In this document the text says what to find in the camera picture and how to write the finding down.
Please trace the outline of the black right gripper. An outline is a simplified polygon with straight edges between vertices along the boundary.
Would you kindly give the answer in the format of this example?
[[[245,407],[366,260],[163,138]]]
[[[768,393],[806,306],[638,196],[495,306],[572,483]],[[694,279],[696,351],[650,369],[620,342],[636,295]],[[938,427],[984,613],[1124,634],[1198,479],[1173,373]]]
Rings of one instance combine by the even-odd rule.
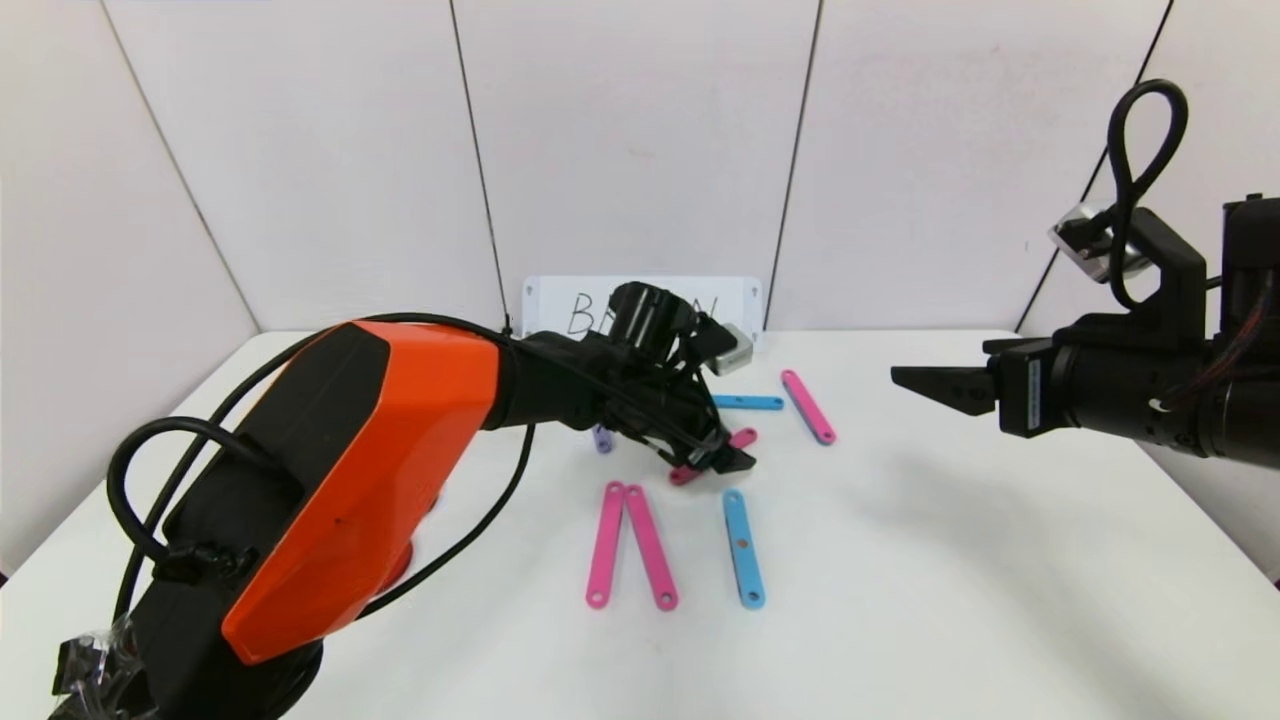
[[[984,366],[892,366],[891,380],[968,416],[993,413],[1000,429],[1036,438],[1084,429],[1204,457],[1194,402],[1161,413],[1152,401],[1190,378],[1190,356],[1134,348],[1056,345],[1043,338],[987,340]]]

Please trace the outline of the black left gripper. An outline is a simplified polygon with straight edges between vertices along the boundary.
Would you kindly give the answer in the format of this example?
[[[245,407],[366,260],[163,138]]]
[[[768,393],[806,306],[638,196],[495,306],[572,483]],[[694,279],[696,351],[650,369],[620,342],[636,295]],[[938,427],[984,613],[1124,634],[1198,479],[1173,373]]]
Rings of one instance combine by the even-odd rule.
[[[754,456],[728,443],[731,433],[705,388],[666,393],[658,414],[662,424],[654,430],[653,450],[672,468],[712,466],[717,474],[724,475],[755,466]]]

